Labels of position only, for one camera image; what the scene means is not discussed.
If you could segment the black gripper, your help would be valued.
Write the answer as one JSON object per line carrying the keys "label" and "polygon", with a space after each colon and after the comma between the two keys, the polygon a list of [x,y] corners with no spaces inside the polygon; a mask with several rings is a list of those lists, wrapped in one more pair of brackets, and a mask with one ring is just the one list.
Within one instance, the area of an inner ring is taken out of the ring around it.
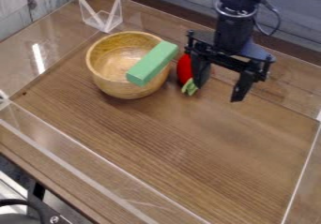
{"label": "black gripper", "polygon": [[202,88],[212,75],[212,64],[240,74],[230,101],[244,100],[254,82],[268,79],[275,57],[254,43],[252,34],[257,25],[257,3],[233,6],[217,2],[217,29],[190,30],[186,54],[192,60],[193,82]]}

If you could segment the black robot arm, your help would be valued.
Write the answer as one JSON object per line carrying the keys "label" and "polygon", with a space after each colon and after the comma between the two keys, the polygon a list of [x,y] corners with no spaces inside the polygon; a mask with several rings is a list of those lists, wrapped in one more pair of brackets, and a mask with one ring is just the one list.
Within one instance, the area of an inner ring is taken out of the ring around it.
{"label": "black robot arm", "polygon": [[256,82],[269,77],[275,56],[253,41],[253,29],[258,6],[264,4],[272,12],[279,11],[268,0],[218,0],[218,14],[213,32],[190,30],[186,54],[190,56],[192,77],[182,87],[190,96],[202,88],[212,75],[212,64],[240,74],[233,87],[230,101],[242,101]]}

